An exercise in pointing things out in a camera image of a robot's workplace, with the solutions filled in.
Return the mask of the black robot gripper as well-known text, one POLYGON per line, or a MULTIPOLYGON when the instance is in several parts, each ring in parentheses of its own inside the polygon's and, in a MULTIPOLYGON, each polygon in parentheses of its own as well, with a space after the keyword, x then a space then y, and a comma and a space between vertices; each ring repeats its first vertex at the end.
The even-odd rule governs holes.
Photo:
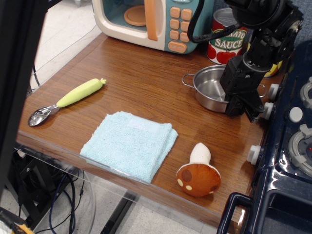
POLYGON ((250 65, 245 56, 236 56, 229 60, 220 78, 228 105, 225 114, 229 117, 246 113, 251 123, 257 122, 265 111, 258 94, 258 86, 263 79, 263 71, 256 65, 250 65))

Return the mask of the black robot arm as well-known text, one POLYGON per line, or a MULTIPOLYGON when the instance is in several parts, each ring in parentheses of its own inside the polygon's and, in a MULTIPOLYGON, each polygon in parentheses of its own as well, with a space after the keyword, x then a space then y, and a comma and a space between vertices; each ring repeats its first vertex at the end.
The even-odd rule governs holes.
MULTIPOLYGON (((8 175, 29 78, 47 10, 56 0, 2 0, 0 2, 0 188, 8 175)), ((286 0, 227 0, 236 25, 257 30, 276 29, 282 36, 290 22, 286 0)))

